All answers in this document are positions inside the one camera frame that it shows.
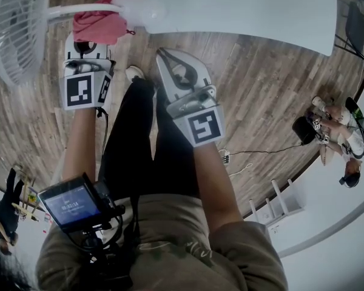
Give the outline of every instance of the wooden floor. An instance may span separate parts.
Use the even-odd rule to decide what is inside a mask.
[[[50,5],[94,1],[50,0]],[[339,17],[337,24],[341,35],[345,35],[344,20]],[[61,108],[58,79],[62,76],[69,31],[68,24],[50,28],[45,60],[34,83],[9,89],[0,80],[0,186],[5,186],[4,178],[11,165],[19,163],[35,176],[37,189],[46,187],[67,144],[73,113]],[[226,114],[226,137],[218,148],[231,152],[278,150],[298,144],[291,126],[311,105],[312,97],[318,94],[343,101],[355,95],[361,74],[364,75],[359,58],[336,48],[332,56],[326,57],[295,45],[251,36],[209,32],[149,35],[143,29],[136,32],[111,47],[117,65],[110,92],[110,129],[129,86],[125,68],[134,64],[148,77],[158,79],[154,58],[161,46],[187,51],[207,65]],[[98,120],[98,161],[104,124],[104,120]],[[273,193],[271,179],[284,185],[316,152],[317,145],[310,144],[278,154],[233,156],[227,167],[229,173],[253,163],[232,177],[241,211],[249,210],[249,199],[258,205]]]

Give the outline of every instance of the digital display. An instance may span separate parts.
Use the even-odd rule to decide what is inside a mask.
[[[84,186],[51,197],[44,202],[55,216],[56,222],[62,226],[100,213]]]

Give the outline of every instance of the white table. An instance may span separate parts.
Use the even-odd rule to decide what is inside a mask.
[[[228,32],[288,42],[330,55],[337,0],[162,0],[166,18],[149,33]]]

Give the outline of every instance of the pink cloth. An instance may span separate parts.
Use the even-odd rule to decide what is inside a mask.
[[[112,0],[97,3],[110,4]],[[127,21],[110,11],[80,12],[74,15],[73,37],[75,42],[92,41],[100,44],[116,44],[127,33]]]

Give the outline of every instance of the electric fan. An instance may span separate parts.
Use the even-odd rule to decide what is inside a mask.
[[[165,15],[164,6],[157,0],[141,0],[140,10],[138,0],[126,1],[120,6],[80,4],[49,8],[49,0],[0,0],[0,77],[9,86],[31,80],[43,60],[47,26],[71,19],[74,13],[118,12],[128,23],[132,14],[135,22],[145,18],[147,23]]]

